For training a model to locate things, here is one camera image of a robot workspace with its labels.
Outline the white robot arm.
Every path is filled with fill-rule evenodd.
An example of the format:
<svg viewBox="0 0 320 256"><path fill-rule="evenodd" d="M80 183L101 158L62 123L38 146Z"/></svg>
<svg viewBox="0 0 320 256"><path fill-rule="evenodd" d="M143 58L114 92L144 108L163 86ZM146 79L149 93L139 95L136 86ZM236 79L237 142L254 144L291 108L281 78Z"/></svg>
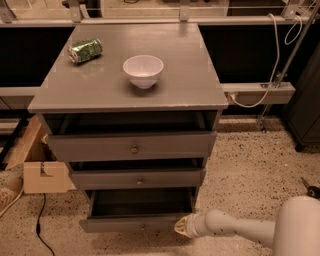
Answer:
<svg viewBox="0 0 320 256"><path fill-rule="evenodd" d="M276 221L243 219L212 209L182 217L174 230L188 238L238 235L272 250L272 256L320 256L320 201L287 200Z"/></svg>

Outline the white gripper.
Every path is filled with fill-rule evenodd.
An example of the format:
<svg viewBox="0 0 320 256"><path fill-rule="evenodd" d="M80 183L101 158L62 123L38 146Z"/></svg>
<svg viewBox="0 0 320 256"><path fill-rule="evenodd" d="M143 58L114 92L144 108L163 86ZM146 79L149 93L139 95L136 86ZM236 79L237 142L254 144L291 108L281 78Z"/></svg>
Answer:
<svg viewBox="0 0 320 256"><path fill-rule="evenodd" d="M176 233L188 238L200 238L207 234L207 225L204 214L190 214L182 217L174 225Z"/></svg>

